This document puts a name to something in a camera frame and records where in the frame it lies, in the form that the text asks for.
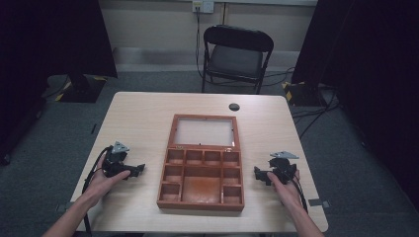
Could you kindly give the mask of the dark curtain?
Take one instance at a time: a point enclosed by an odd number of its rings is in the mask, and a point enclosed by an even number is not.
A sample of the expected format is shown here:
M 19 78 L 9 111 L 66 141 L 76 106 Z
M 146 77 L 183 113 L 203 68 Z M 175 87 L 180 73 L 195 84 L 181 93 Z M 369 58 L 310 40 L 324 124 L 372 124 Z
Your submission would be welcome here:
M 317 0 L 293 81 L 336 87 L 419 211 L 419 0 Z
M 99 0 L 0 0 L 0 165 L 69 74 L 117 75 Z

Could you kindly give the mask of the person's left hand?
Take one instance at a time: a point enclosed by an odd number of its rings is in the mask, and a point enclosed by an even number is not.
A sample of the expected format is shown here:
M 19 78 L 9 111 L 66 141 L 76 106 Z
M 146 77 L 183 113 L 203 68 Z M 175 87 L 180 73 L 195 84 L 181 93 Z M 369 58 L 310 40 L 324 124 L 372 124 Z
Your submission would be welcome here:
M 102 155 L 98 162 L 97 170 L 94 172 L 93 178 L 84 193 L 91 206 L 94 206 L 100 200 L 100 198 L 103 197 L 113 187 L 113 185 L 130 175 L 130 171 L 122 171 L 121 173 L 108 178 L 104 174 L 102 168 L 104 159 L 105 156 Z

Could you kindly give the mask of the black stand base striped tape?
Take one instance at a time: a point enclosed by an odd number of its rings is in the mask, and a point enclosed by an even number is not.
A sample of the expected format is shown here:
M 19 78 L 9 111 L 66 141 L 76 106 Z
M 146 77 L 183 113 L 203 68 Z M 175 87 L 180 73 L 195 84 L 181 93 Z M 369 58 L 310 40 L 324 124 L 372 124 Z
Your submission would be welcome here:
M 323 96 L 317 87 L 311 87 L 308 84 L 292 84 L 286 82 L 282 84 L 287 101 L 295 107 L 325 107 Z
M 61 103 L 95 103 L 107 79 L 100 76 L 69 74 L 69 82 L 55 98 Z

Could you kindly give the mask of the black folding chair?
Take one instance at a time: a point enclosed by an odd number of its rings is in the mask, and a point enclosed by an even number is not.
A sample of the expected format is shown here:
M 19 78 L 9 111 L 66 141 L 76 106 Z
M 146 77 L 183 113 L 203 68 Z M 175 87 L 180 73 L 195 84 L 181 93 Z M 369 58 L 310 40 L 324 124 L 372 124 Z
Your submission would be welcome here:
M 204 32 L 205 57 L 202 91 L 207 77 L 254 85 L 259 94 L 274 49 L 266 33 L 228 25 L 211 26 Z

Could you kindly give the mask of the white wall socket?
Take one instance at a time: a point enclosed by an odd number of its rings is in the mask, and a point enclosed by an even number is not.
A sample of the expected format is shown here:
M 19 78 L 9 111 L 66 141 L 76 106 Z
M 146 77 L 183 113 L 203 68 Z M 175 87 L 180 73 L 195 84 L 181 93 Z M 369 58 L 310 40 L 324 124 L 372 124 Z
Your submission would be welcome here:
M 193 0 L 192 11 L 194 13 L 212 14 L 214 12 L 214 2 L 212 0 Z

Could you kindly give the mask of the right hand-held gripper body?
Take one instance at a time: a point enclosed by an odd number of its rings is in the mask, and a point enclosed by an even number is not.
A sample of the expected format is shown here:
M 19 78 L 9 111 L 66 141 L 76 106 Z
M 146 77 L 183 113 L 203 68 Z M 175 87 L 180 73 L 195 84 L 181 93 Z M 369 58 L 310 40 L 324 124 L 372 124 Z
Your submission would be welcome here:
M 269 161 L 273 167 L 273 173 L 278 177 L 282 184 L 291 181 L 296 172 L 296 164 L 291 164 L 291 159 L 298 159 L 298 156 L 288 152 L 280 151 L 271 153 L 272 159 Z

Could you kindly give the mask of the wooden compartment box with lid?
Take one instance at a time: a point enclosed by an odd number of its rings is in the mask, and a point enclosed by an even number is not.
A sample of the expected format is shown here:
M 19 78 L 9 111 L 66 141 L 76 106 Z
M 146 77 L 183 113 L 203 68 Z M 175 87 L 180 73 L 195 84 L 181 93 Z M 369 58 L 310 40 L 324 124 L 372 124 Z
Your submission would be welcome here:
M 161 208 L 244 208 L 241 148 L 235 117 L 175 115 L 163 162 Z

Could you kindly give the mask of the grey floor tape strip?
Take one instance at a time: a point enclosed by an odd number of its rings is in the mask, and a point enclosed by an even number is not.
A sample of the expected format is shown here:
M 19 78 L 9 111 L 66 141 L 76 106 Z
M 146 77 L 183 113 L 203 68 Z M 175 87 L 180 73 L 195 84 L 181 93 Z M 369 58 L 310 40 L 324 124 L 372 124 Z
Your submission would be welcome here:
M 330 201 L 322 200 L 320 198 L 309 199 L 308 203 L 310 206 L 322 206 L 323 208 L 331 207 Z
M 56 207 L 55 211 L 56 212 L 60 212 L 60 213 L 65 212 L 65 211 L 67 211 L 71 207 L 72 204 L 73 204 L 72 201 L 68 201 L 66 203 L 59 204 Z

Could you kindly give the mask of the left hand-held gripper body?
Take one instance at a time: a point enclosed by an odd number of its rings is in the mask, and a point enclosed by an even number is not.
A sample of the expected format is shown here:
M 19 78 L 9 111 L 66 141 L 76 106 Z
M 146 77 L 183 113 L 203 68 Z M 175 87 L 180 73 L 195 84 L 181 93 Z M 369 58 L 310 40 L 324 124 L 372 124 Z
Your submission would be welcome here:
M 102 163 L 102 168 L 107 178 L 111 178 L 125 170 L 130 171 L 130 167 L 124 164 L 128 152 L 129 148 L 118 141 L 107 148 L 106 156 Z

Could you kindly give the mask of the person's right hand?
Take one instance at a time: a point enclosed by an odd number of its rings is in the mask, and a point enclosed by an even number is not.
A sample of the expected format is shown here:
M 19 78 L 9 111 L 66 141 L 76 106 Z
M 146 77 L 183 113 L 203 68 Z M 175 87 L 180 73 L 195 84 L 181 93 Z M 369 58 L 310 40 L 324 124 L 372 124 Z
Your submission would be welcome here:
M 294 185 L 299 182 L 299 171 L 295 172 L 293 180 L 286 185 L 282 184 L 272 172 L 268 173 L 268 178 L 271 180 L 274 190 L 286 210 L 293 211 L 294 209 L 302 208 L 298 188 Z

